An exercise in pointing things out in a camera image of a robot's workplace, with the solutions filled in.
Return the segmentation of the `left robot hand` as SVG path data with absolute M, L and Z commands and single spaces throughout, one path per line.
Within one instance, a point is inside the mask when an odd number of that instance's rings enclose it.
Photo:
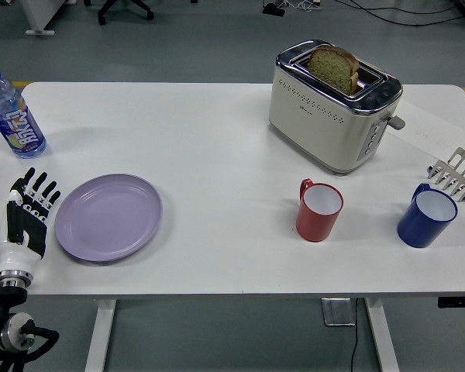
M 33 274 L 46 252 L 47 219 L 60 197 L 57 182 L 47 182 L 31 167 L 10 188 L 0 227 L 0 273 Z

